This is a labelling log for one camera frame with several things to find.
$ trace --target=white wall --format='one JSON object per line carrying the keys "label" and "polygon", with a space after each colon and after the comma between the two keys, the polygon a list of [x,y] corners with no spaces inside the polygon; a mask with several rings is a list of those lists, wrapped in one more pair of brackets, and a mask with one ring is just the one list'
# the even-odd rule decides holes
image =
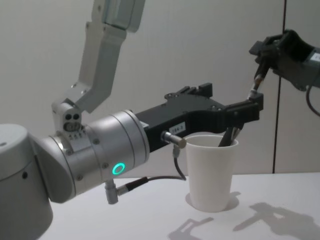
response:
{"label": "white wall", "polygon": [[[0,1],[0,123],[54,132],[51,103],[77,81],[92,0]],[[281,0],[146,0],[140,29],[122,45],[111,97],[85,122],[122,109],[140,112],[186,85],[213,83],[214,99],[246,98],[257,69],[248,50],[281,32]],[[265,81],[261,120],[247,124],[236,173],[271,173],[278,78]],[[185,158],[180,158],[185,169]],[[171,148],[128,176],[175,173]]]}
{"label": "white wall", "polygon": [[[307,43],[320,47],[320,1],[288,0],[287,29],[297,31]],[[312,88],[312,105],[320,111],[320,89]],[[290,82],[281,83],[278,141],[275,171],[277,173],[320,171],[320,118],[308,108],[306,93]]]}

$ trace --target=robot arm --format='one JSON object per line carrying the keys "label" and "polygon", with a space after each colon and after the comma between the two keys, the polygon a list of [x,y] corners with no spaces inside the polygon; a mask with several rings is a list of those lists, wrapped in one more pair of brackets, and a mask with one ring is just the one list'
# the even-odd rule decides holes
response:
{"label": "robot arm", "polygon": [[[291,41],[277,36],[252,48],[260,67],[243,102],[223,105],[212,100],[212,85],[207,83],[168,93],[165,103],[137,114],[123,110],[82,124],[82,112],[91,113],[110,95],[121,44],[127,31],[138,29],[144,3],[94,1],[78,82],[52,104],[54,135],[37,139],[21,126],[0,125],[0,239],[41,236],[53,218],[49,199],[64,203],[105,183],[108,201],[116,203],[120,192],[113,179],[145,163],[151,152],[195,132],[227,130],[232,139],[234,129],[258,120],[263,109],[258,87],[269,68],[302,90],[310,81],[301,78],[312,79],[320,64],[318,49],[304,45],[297,54],[297,45],[289,51],[285,43]],[[269,47],[272,54],[265,50]],[[274,49],[280,54],[273,54]]]}
{"label": "robot arm", "polygon": [[271,68],[300,91],[306,91],[307,86],[320,88],[320,48],[305,43],[295,31],[257,41],[249,52],[257,56],[258,72],[264,69],[263,77]]}

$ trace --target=table surface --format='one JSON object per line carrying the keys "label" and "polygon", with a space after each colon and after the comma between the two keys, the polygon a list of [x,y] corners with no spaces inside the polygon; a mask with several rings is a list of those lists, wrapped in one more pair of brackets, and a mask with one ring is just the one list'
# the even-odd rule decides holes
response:
{"label": "table surface", "polygon": [[[120,186],[132,179],[116,179]],[[108,205],[104,186],[64,204],[41,240],[320,240],[320,173],[234,175],[225,211],[189,205],[189,185],[149,182]]]}

